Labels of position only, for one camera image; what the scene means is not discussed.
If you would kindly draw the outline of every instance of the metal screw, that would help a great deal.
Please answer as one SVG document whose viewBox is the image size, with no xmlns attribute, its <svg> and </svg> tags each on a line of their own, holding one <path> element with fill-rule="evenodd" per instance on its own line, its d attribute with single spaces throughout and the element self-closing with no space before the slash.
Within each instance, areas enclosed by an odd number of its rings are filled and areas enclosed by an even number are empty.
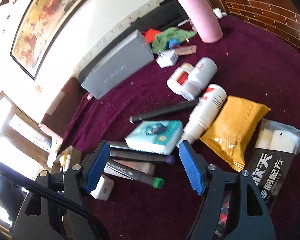
<svg viewBox="0 0 300 240">
<path fill-rule="evenodd" d="M 72 166 L 72 169 L 73 169 L 74 171 L 78 171 L 78 170 L 81 169 L 81 165 L 80 165 L 80 164 L 75 164 L 75 165 Z"/>
<path fill-rule="evenodd" d="M 242 174 L 243 176 L 248 177 L 250 173 L 249 173 L 249 171 L 247 171 L 247 170 L 243 170 L 243 171 L 241 171 L 241 174 Z"/>
<path fill-rule="evenodd" d="M 40 175 L 41 177 L 45 177 L 45 176 L 47 176 L 47 174 L 48 174 L 47 171 L 41 171 L 41 172 L 39 173 L 39 175 Z"/>
<path fill-rule="evenodd" d="M 208 169 L 211 170 L 211 171 L 215 171 L 217 169 L 217 166 L 214 165 L 214 164 L 209 164 Z"/>
</svg>

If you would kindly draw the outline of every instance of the blue object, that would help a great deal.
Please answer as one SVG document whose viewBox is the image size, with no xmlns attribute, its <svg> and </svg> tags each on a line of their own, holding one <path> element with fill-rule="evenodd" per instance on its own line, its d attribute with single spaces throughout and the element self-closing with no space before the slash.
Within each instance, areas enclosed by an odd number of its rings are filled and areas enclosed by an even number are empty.
<svg viewBox="0 0 300 240">
<path fill-rule="evenodd" d="M 202 195 L 205 188 L 209 186 L 206 171 L 207 162 L 203 156 L 194 152 L 187 141 L 182 141 L 179 144 L 179 155 L 192 189 Z"/>
<path fill-rule="evenodd" d="M 173 38 L 170 41 L 168 41 L 169 49 L 173 49 L 175 47 L 180 47 L 180 41 L 177 38 Z"/>
<path fill-rule="evenodd" d="M 110 145 L 108 142 L 105 142 L 103 145 L 99 145 L 93 155 L 99 152 L 95 158 L 93 164 L 91 165 L 87 173 L 87 184 L 85 187 L 86 193 L 89 195 L 92 190 L 95 190 L 101 174 L 106 166 L 106 163 L 110 156 Z"/>
</svg>

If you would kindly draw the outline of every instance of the clear plastic bag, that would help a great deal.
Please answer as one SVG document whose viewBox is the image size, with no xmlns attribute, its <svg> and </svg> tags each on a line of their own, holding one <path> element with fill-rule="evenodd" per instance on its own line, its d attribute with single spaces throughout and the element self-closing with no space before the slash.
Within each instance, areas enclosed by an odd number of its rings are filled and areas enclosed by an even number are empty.
<svg viewBox="0 0 300 240">
<path fill-rule="evenodd" d="M 300 130 L 262 119 L 252 159 L 245 167 L 271 212 L 294 157 L 300 152 Z"/>
</svg>

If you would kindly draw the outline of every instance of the white charger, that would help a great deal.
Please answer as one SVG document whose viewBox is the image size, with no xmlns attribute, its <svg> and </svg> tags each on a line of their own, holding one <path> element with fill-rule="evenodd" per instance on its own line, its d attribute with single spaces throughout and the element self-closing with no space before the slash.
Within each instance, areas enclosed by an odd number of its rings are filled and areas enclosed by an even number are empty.
<svg viewBox="0 0 300 240">
<path fill-rule="evenodd" d="M 92 190 L 90 194 L 95 199 L 107 201 L 113 189 L 113 186 L 114 186 L 114 181 L 102 174 L 96 189 Z"/>
<path fill-rule="evenodd" d="M 220 8 L 214 8 L 213 9 L 214 14 L 219 18 L 222 19 L 223 17 L 227 16 L 226 12 L 222 12 Z"/>
<path fill-rule="evenodd" d="M 161 68 L 171 67 L 177 63 L 178 55 L 173 49 L 161 52 L 157 58 L 157 63 Z"/>
</svg>

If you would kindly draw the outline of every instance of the picture frame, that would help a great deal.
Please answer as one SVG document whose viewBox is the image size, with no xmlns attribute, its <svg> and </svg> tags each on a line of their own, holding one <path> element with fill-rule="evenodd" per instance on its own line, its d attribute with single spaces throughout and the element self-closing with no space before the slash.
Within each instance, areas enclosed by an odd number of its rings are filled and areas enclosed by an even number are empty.
<svg viewBox="0 0 300 240">
<path fill-rule="evenodd" d="M 33 80 L 51 45 L 86 0 L 31 0 L 18 26 L 10 56 Z"/>
</svg>

